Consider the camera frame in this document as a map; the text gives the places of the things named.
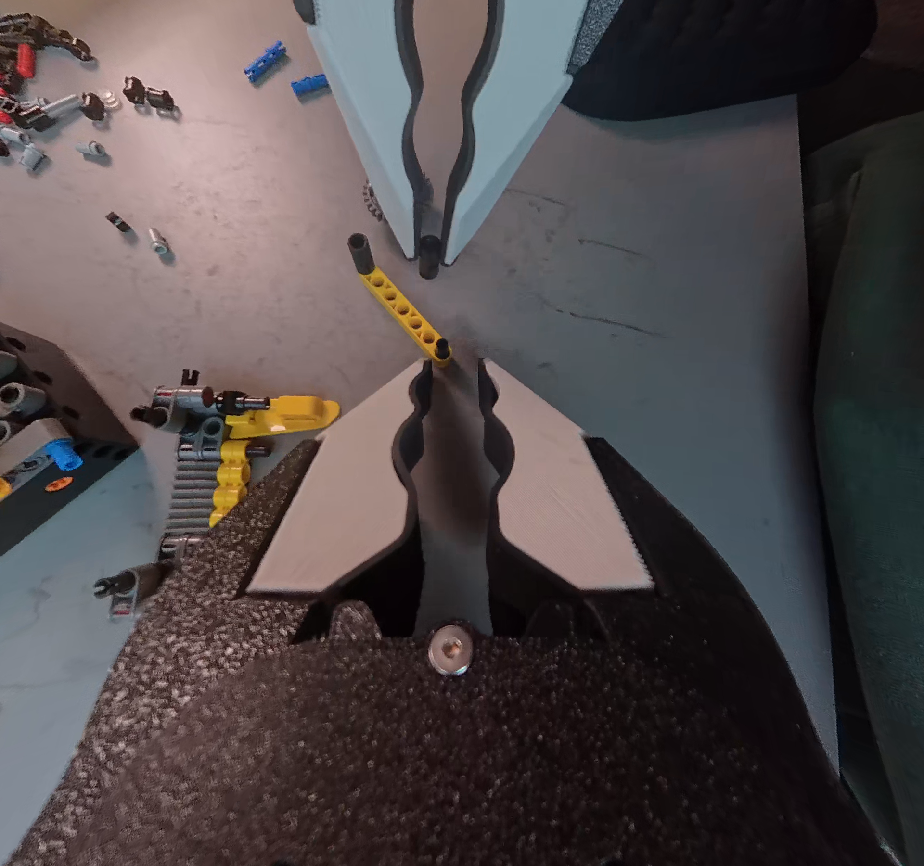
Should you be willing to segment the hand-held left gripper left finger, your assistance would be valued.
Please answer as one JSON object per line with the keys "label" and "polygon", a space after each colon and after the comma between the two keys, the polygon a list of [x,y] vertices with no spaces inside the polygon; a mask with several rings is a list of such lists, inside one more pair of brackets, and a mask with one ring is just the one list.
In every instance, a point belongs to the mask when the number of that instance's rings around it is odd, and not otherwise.
{"label": "hand-held left gripper left finger", "polygon": [[432,391],[433,362],[420,360],[319,434],[247,595],[331,593],[407,541]]}

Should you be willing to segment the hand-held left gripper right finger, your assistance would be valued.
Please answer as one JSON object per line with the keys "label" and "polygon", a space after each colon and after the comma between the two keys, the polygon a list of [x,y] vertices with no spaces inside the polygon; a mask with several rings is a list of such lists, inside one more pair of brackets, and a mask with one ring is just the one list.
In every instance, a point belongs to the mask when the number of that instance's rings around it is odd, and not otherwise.
{"label": "hand-held left gripper right finger", "polygon": [[491,359],[478,384],[499,545],[579,593],[652,590],[583,429]]}

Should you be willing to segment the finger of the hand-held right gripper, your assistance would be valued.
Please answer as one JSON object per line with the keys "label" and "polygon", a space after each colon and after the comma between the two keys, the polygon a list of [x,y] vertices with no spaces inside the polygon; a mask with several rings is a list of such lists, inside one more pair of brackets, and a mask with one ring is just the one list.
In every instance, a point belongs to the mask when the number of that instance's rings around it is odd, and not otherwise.
{"label": "finger of the hand-held right gripper", "polygon": [[571,86],[569,65],[588,1],[488,0],[446,186],[445,265],[475,236]]}
{"label": "finger of the hand-held right gripper", "polygon": [[423,95],[414,0],[311,0],[308,35],[404,256],[419,257],[426,182],[414,144]]}

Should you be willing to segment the yellow lego beam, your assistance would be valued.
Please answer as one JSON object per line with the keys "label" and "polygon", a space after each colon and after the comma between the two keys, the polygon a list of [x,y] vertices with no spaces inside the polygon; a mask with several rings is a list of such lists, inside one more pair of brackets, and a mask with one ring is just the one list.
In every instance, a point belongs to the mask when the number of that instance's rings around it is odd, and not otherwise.
{"label": "yellow lego beam", "polygon": [[379,267],[376,267],[374,272],[367,276],[359,275],[359,278],[392,318],[398,322],[401,329],[410,336],[410,339],[435,365],[445,367],[453,360],[453,351],[452,359],[448,363],[441,364],[434,359],[435,341],[444,336],[433,328],[433,325],[422,316],[418,308],[410,302],[399,287]]}

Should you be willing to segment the yellow grey lego claw assembly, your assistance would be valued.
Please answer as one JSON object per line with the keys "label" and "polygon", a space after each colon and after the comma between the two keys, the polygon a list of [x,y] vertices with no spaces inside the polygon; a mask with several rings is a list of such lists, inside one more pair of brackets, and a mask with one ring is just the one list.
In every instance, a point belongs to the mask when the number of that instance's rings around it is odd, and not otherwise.
{"label": "yellow grey lego claw assembly", "polygon": [[110,618],[134,616],[140,604],[181,569],[188,553],[248,494],[252,462],[272,453],[271,438],[321,431],[340,416],[336,401],[317,396],[250,396],[202,384],[184,370],[174,386],[159,386],[133,421],[177,438],[167,519],[154,561],[99,579],[94,595]]}

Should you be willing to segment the pile of small lego pieces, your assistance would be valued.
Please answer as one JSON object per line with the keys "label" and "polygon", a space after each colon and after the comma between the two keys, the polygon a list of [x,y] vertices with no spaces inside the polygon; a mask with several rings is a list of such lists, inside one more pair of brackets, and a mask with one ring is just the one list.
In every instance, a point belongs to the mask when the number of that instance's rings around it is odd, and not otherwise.
{"label": "pile of small lego pieces", "polygon": [[47,155],[35,135],[82,116],[101,127],[121,107],[119,97],[109,91],[81,92],[53,100],[30,97],[24,88],[35,78],[38,54],[58,49],[84,64],[93,64],[89,45],[68,30],[51,25],[31,13],[1,17],[1,153],[2,160],[16,156],[30,175],[41,172]]}

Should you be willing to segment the large yellow black lego model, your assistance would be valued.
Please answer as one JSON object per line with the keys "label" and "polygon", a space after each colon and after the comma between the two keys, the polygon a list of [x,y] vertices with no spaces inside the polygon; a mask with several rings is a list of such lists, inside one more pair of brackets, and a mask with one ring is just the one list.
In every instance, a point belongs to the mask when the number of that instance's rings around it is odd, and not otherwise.
{"label": "large yellow black lego model", "polygon": [[83,371],[51,341],[1,326],[1,553],[139,448]]}

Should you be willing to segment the person's right hand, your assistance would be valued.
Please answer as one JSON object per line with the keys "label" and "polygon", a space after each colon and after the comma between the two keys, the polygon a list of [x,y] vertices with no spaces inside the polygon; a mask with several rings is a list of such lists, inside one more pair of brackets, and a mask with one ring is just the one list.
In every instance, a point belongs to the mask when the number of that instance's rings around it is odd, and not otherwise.
{"label": "person's right hand", "polygon": [[625,0],[562,102],[651,121],[831,82],[871,43],[875,0]]}

